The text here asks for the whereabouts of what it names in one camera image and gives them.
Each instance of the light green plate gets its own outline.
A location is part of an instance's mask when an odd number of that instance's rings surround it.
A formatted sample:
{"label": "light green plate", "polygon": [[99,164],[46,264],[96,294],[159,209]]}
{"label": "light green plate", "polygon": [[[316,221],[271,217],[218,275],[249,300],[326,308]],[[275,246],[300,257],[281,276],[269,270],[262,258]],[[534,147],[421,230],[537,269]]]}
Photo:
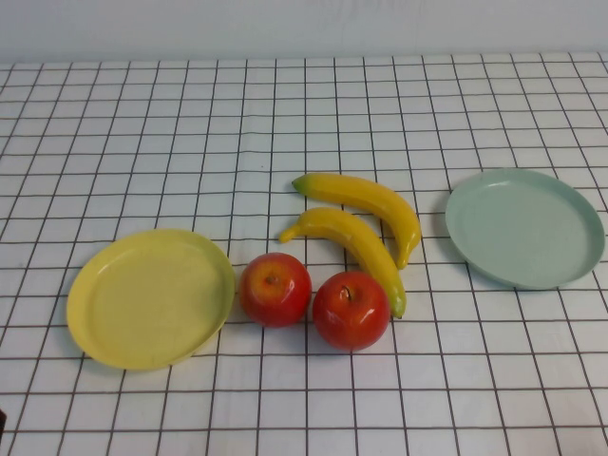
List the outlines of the light green plate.
{"label": "light green plate", "polygon": [[523,169],[486,171],[463,182],[446,209],[447,230],[477,270],[541,290],[585,276],[604,250],[604,229],[575,189]]}

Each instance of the plastic banana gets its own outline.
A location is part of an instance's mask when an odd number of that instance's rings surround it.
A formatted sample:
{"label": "plastic banana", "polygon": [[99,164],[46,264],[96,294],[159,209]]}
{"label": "plastic banana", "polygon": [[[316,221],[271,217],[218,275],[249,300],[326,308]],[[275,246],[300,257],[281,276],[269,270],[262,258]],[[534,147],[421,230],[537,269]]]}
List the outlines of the plastic banana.
{"label": "plastic banana", "polygon": [[420,242],[420,222],[409,204],[395,192],[371,180],[328,173],[305,174],[292,184],[306,197],[359,207],[384,220],[397,241],[397,267],[403,269],[408,265],[409,254]]}
{"label": "plastic banana", "polygon": [[390,312],[401,318],[406,309],[406,291],[399,271],[380,238],[360,218],[330,207],[309,209],[286,229],[278,240],[297,236],[327,238],[341,244],[365,272],[375,278],[389,297]]}

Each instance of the white background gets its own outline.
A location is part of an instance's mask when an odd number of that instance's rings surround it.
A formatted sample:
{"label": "white background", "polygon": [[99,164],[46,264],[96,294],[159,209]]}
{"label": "white background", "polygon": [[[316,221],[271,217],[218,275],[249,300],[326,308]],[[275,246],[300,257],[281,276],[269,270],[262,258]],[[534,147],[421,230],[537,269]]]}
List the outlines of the white background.
{"label": "white background", "polygon": [[603,50],[605,0],[5,0],[0,62]]}

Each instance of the yellow plate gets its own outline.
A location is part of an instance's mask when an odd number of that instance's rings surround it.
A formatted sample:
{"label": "yellow plate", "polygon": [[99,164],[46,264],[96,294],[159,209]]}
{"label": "yellow plate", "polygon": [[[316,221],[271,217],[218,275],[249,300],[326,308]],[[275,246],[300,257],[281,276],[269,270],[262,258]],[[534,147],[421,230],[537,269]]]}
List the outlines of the yellow plate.
{"label": "yellow plate", "polygon": [[230,313],[235,273],[219,247],[182,230],[118,240],[78,274],[67,325],[97,361],[157,369],[190,356]]}

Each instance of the red apple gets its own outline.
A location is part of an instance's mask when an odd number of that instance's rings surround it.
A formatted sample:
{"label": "red apple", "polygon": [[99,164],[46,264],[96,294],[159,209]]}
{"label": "red apple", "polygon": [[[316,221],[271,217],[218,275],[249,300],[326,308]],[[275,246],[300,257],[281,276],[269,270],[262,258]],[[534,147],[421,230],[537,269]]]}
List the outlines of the red apple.
{"label": "red apple", "polygon": [[364,273],[336,274],[314,298],[314,325],[337,349],[356,351],[369,347],[382,336],[389,319],[387,294],[371,275]]}
{"label": "red apple", "polygon": [[240,304],[263,326],[279,328],[299,320],[311,301],[311,277],[302,263],[287,254],[258,256],[240,278]]}

